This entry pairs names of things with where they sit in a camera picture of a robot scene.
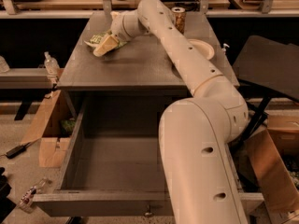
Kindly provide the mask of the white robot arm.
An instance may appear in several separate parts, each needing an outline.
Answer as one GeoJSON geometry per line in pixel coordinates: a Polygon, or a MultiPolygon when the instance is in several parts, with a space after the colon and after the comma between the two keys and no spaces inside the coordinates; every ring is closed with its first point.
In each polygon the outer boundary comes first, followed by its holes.
{"type": "Polygon", "coordinates": [[[176,28],[160,0],[115,12],[94,55],[151,33],[161,42],[191,95],[171,104],[159,145],[176,224],[248,224],[226,146],[244,130],[248,107],[231,81],[176,28]]]}

